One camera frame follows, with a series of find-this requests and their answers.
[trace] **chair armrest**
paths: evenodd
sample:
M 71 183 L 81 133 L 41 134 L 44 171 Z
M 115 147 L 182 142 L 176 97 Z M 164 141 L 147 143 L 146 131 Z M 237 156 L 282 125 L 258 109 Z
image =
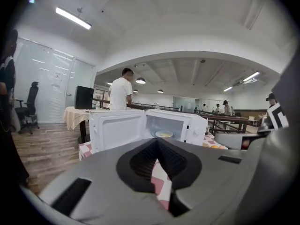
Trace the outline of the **chair armrest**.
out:
M 22 102 L 23 102 L 24 100 L 19 100 L 19 99 L 17 99 L 16 101 L 19 102 L 19 103 L 20 103 L 20 107 L 22 107 Z

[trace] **dome pendant light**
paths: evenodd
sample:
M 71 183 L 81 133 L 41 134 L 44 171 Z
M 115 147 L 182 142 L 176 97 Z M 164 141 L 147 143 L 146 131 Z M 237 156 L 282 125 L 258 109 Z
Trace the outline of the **dome pendant light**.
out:
M 145 79 L 143 79 L 142 77 L 139 77 L 139 78 L 136 80 L 136 82 L 139 83 L 139 84 L 145 84 L 145 83 L 146 83 Z

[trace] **black office chair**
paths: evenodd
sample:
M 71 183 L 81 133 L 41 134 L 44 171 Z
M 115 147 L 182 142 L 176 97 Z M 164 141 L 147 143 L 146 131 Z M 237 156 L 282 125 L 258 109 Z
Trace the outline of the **black office chair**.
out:
M 29 90 L 29 95 L 27 98 L 27 103 L 24 103 L 27 105 L 27 107 L 22 107 L 22 102 L 23 100 L 17 99 L 16 101 L 20 103 L 20 107 L 15 108 L 16 113 L 18 114 L 18 118 L 20 121 L 24 121 L 25 117 L 31 118 L 31 122 L 23 122 L 21 124 L 21 130 L 23 128 L 28 128 L 30 134 L 32 134 L 31 127 L 37 127 L 38 126 L 38 116 L 35 114 L 36 113 L 36 107 L 34 106 L 34 101 L 36 100 L 36 96 L 38 93 L 38 82 L 33 82 L 31 84 L 31 88 Z

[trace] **microwave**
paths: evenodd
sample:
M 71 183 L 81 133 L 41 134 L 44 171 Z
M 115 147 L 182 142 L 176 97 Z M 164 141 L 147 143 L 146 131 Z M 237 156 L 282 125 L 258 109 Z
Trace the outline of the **microwave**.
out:
M 196 114 L 158 109 L 124 111 L 90 111 L 92 153 L 127 143 L 157 137 L 165 131 L 171 138 L 202 145 L 207 120 Z

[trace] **red and white checkered tablecloth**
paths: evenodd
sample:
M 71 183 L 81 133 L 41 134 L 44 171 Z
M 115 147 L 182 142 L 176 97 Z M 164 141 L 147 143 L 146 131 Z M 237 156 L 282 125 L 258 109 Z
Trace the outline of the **red and white checkered tablecloth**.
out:
M 218 147 L 221 146 L 215 141 L 214 136 L 210 133 L 208 135 L 205 135 L 203 143 L 207 144 L 205 145 L 206 147 L 211 147 L 213 145 L 216 145 Z M 80 161 L 92 155 L 91 149 L 92 146 L 90 142 L 79 144 Z M 168 175 L 163 170 L 158 160 L 155 162 L 155 165 L 153 167 L 151 182 L 155 185 L 155 193 L 157 195 L 157 199 L 164 206 L 164 208 L 168 210 L 172 182 L 168 178 Z

